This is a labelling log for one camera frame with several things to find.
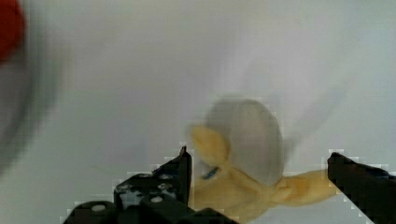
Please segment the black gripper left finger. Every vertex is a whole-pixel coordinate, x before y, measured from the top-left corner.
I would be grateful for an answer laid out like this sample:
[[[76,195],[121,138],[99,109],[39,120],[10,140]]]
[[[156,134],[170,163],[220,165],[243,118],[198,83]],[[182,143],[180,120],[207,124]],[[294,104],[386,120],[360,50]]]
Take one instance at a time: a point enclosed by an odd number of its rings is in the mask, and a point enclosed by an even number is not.
[[[76,206],[63,224],[238,224],[211,208],[191,209],[190,188],[191,155],[182,147],[154,171],[119,183],[111,202]]]

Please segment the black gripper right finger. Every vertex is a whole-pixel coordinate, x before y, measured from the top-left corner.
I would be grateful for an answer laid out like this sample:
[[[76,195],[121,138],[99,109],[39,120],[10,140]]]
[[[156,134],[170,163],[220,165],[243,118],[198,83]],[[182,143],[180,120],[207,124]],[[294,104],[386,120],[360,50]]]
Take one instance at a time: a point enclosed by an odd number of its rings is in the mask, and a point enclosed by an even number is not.
[[[374,224],[396,224],[396,178],[387,171],[334,152],[328,178]]]

